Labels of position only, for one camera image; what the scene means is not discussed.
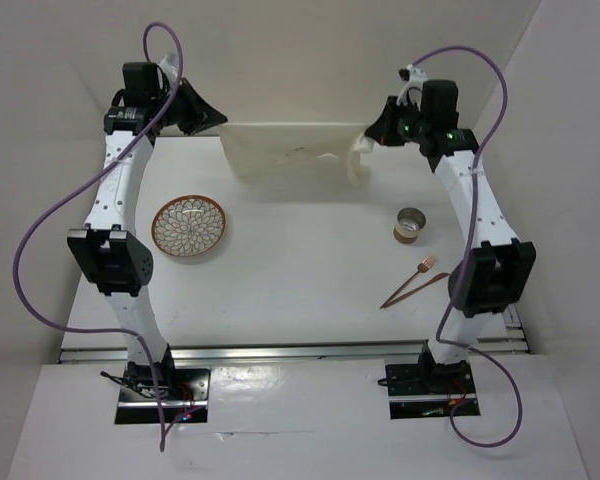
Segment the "cream cloth napkin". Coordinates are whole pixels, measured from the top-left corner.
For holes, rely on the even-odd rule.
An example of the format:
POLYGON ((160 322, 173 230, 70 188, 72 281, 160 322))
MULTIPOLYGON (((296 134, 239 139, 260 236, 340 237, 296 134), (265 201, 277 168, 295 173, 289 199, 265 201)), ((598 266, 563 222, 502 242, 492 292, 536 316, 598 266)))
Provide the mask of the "cream cloth napkin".
POLYGON ((376 145, 360 123, 227 123, 217 131, 229 166, 242 179, 330 155, 358 187, 370 172, 361 157, 376 145))

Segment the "floral plate with orange rim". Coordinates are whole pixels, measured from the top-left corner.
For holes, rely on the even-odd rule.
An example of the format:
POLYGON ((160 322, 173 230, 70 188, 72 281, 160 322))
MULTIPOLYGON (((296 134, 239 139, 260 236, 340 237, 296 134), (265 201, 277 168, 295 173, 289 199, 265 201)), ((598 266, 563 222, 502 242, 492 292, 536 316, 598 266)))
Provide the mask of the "floral plate with orange rim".
POLYGON ((221 205, 203 195, 170 200, 155 214, 151 238, 165 255, 188 259, 205 254, 222 239, 227 216, 221 205))

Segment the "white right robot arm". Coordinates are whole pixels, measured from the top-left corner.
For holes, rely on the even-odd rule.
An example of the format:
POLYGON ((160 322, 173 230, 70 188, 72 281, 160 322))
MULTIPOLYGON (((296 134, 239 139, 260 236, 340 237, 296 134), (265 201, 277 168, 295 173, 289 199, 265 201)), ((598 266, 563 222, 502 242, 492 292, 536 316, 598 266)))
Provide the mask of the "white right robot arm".
POLYGON ((416 379, 428 392, 464 374, 470 347, 520 299, 536 259, 533 243, 520 240, 504 218, 474 133, 458 125, 458 94, 453 81, 411 77, 365 132, 382 146, 417 145, 449 196, 465 242, 448 279, 449 305, 418 358, 416 379))

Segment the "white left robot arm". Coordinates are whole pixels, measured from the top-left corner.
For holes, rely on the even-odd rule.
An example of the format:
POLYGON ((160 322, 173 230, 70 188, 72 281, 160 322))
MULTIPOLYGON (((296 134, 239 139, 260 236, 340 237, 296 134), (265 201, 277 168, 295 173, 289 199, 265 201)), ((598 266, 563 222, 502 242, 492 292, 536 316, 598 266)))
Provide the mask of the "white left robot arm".
POLYGON ((83 226, 69 231, 67 244, 124 331, 128 360, 121 384, 164 399, 176 390, 178 376, 149 299, 153 256, 136 236, 141 182, 163 128, 177 126, 193 135, 227 118, 168 59, 126 63, 122 74, 124 86, 104 117, 107 173, 83 226))

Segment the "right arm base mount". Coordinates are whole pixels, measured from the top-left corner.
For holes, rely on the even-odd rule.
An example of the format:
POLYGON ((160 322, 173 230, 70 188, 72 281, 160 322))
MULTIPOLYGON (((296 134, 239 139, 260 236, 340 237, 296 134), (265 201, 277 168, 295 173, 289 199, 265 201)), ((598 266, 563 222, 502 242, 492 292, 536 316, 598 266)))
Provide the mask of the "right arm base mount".
POLYGON ((376 381, 386 389, 392 420, 481 414, 472 370, 464 362, 460 370, 437 377, 425 377, 415 364, 388 364, 385 376, 376 381))

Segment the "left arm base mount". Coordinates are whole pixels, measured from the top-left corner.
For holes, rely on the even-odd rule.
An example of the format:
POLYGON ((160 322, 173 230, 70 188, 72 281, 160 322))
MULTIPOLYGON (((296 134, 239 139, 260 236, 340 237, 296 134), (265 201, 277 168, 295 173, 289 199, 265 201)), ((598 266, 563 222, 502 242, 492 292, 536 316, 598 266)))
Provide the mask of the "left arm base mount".
MULTIPOLYGON (((101 371, 100 376, 119 387, 114 420, 116 425, 159 423, 155 389, 151 383, 133 385, 124 376, 114 376, 105 371, 101 371)), ((171 386, 160 385, 165 424, 206 423, 210 380, 210 368, 184 368, 175 371, 171 386)))

